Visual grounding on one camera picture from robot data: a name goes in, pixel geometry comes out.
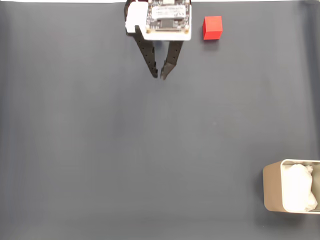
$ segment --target circuit board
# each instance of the circuit board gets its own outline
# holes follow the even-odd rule
[[[190,0],[149,0],[146,32],[184,32],[190,29]]]

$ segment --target tabletop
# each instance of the tabletop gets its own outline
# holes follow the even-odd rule
[[[319,159],[318,5],[195,2],[165,81],[123,8],[0,4],[0,238],[318,240],[320,218],[267,211],[262,182]]]

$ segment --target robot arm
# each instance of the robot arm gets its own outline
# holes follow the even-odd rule
[[[154,78],[158,77],[153,41],[169,41],[161,78],[177,65],[184,41],[191,39],[190,0],[127,0],[124,6],[126,34],[136,41]]]

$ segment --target red cube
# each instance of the red cube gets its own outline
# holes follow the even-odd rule
[[[223,32],[221,16],[205,16],[203,22],[203,39],[217,40]]]

